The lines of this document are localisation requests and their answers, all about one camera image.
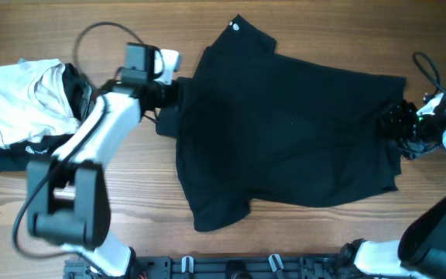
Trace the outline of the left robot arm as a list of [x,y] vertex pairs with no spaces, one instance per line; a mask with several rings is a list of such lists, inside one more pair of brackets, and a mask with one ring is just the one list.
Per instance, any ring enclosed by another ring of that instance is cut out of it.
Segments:
[[93,112],[56,152],[27,166],[27,199],[22,207],[27,231],[79,255],[98,278],[142,278],[136,253],[110,230],[111,208],[105,168],[147,111],[177,103],[173,81],[123,84],[97,98]]

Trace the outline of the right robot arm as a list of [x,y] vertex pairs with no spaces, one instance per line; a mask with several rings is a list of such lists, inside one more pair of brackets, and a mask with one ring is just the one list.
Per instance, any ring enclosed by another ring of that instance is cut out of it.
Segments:
[[[438,87],[417,112],[392,112],[390,132],[405,156],[414,158],[438,147],[446,152],[446,88]],[[357,239],[336,257],[340,278],[446,278],[446,196],[414,221],[401,239]]]

